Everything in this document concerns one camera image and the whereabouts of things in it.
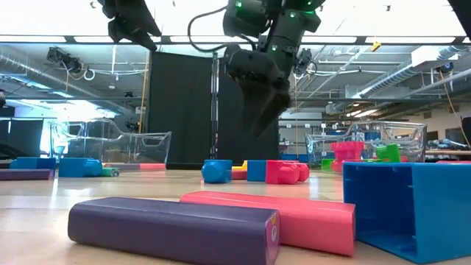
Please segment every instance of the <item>clear container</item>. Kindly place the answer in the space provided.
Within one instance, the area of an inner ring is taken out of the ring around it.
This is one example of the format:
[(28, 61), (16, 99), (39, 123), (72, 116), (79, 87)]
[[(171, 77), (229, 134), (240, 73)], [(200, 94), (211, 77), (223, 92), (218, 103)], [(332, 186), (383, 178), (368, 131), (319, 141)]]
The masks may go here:
[(334, 159), (331, 143), (363, 141), (361, 159), (372, 159), (378, 146), (397, 144), (408, 162), (424, 162), (427, 124), (393, 121), (360, 121), (350, 125), (344, 135), (306, 134), (306, 149), (311, 167), (322, 165), (322, 159)]
[(122, 132), (114, 121), (51, 122), (51, 157), (95, 158), (103, 163), (166, 163), (171, 132)]

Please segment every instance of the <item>floor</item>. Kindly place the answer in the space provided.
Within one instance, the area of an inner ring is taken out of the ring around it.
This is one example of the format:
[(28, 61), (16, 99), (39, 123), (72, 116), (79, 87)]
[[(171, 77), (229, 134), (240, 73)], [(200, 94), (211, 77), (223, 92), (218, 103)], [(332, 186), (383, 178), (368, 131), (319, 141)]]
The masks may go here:
[[(0, 185), (0, 264), (181, 264), (75, 244), (67, 237), (68, 210), (77, 202), (122, 196), (150, 199), (178, 198), (198, 190), (229, 191), (283, 197), (342, 200), (342, 180), (313, 172), (308, 183), (264, 185), (234, 181), (208, 185), (199, 172), (133, 172), (117, 178), (10, 181)], [(374, 247), (357, 243), (354, 258), (282, 247), (277, 265), (401, 265), (411, 264)], [(440, 263), (471, 264), (471, 258)]]

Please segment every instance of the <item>wooden floor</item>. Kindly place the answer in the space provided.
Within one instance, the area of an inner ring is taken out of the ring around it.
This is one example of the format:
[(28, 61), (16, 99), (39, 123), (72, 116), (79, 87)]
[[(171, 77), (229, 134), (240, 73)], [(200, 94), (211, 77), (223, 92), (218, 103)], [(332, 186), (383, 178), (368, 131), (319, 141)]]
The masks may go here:
[[(190, 191), (213, 190), (283, 197), (342, 200), (342, 181), (313, 173), (308, 183), (265, 185), (234, 181), (208, 185), (199, 172), (123, 173), (117, 178), (5, 181), (0, 183), (0, 264), (180, 264), (140, 255), (75, 244), (67, 237), (68, 211), (77, 202), (123, 196), (177, 200)], [(411, 264), (374, 247), (357, 243), (354, 258), (282, 247), (277, 265)], [(471, 264), (471, 258), (441, 264)]]

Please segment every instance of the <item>transparent plastic bin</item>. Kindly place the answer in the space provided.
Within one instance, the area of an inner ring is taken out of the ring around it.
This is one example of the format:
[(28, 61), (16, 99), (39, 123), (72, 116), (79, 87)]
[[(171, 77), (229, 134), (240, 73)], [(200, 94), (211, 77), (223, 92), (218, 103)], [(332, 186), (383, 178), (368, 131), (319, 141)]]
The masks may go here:
[(163, 163), (167, 161), (171, 132), (122, 132), (114, 121), (52, 122), (51, 157), (95, 158), (102, 163)]
[(305, 135), (308, 162), (311, 168), (320, 167), (322, 159), (334, 159), (331, 143), (363, 141), (361, 159), (373, 159), (378, 146), (397, 144), (401, 156), (408, 162), (424, 162), (427, 124), (392, 121), (360, 121), (350, 125), (344, 135)]

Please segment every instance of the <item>yellow block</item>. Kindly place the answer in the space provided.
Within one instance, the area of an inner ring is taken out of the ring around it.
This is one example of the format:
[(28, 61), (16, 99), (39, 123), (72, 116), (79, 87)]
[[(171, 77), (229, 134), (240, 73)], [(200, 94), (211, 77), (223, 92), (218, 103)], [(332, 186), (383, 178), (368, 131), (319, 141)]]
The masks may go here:
[(242, 166), (233, 166), (233, 170), (247, 170), (247, 160), (244, 160)]

